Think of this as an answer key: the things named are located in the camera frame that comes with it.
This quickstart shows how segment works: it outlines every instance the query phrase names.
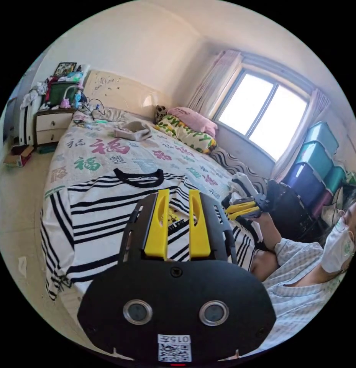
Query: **screw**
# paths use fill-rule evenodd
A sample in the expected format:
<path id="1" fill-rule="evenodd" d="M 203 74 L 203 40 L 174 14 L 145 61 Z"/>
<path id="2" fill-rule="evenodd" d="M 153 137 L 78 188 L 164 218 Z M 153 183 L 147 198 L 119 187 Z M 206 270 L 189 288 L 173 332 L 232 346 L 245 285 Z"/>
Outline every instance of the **screw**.
<path id="1" fill-rule="evenodd" d="M 257 337 L 257 338 L 262 337 L 262 336 L 263 336 L 263 334 L 264 334 L 264 332 L 265 332 L 265 329 L 259 329 L 259 330 L 257 331 L 257 333 L 256 333 L 256 337 Z"/>
<path id="2" fill-rule="evenodd" d="M 86 331 L 89 333 L 89 334 L 95 334 L 95 332 L 96 332 L 96 329 L 94 328 L 94 327 L 92 327 L 92 326 L 87 326 L 86 327 Z"/>
<path id="3" fill-rule="evenodd" d="M 179 267 L 172 267 L 170 269 L 170 275 L 173 277 L 181 277 L 183 271 Z"/>

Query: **yellow patterned pillow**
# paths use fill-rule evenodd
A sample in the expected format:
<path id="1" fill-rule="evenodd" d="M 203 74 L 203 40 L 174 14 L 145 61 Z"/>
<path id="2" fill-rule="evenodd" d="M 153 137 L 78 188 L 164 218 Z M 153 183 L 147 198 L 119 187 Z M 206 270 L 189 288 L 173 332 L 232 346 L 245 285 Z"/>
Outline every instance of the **yellow patterned pillow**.
<path id="1" fill-rule="evenodd" d="M 187 146 L 201 153 L 210 153 L 216 147 L 216 141 L 207 133 L 192 130 L 188 125 L 173 115 L 165 115 L 155 125 L 155 129 L 178 139 Z"/>

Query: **leopard print pillow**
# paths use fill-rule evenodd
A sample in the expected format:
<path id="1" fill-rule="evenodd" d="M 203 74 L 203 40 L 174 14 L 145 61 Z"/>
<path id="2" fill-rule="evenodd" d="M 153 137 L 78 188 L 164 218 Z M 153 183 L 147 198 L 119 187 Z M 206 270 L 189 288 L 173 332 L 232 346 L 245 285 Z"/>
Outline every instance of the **leopard print pillow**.
<path id="1" fill-rule="evenodd" d="M 167 115 L 167 108 L 165 106 L 156 105 L 155 124 L 158 124 L 165 115 Z"/>

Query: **tiled floor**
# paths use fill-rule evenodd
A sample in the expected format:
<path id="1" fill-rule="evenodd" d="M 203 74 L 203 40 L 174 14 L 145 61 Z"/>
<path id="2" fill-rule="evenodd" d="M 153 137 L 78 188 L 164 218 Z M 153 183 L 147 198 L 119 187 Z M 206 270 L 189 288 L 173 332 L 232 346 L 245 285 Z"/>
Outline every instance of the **tiled floor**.
<path id="1" fill-rule="evenodd" d="M 52 154 L 33 153 L 23 168 L 0 167 L 0 251 L 8 270 L 28 302 L 55 330 L 91 348 L 60 298 L 51 301 L 45 292 L 39 212 Z M 19 257 L 26 257 L 26 277 L 18 270 Z"/>

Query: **pink curtain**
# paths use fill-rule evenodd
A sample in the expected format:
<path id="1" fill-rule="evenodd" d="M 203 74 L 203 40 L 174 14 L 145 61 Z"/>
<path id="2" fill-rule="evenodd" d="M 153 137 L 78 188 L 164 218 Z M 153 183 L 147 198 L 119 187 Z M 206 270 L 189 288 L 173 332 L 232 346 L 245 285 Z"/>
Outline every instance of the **pink curtain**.
<path id="1" fill-rule="evenodd" d="M 198 86 L 188 108 L 209 117 L 212 108 L 242 62 L 239 51 L 222 51 Z"/>
<path id="2" fill-rule="evenodd" d="M 329 105 L 330 100 L 322 91 L 319 89 L 313 90 L 302 121 L 295 131 L 289 146 L 272 169 L 271 179 L 281 182 L 286 177 L 302 147 L 308 128 L 319 121 L 320 115 L 325 112 Z"/>

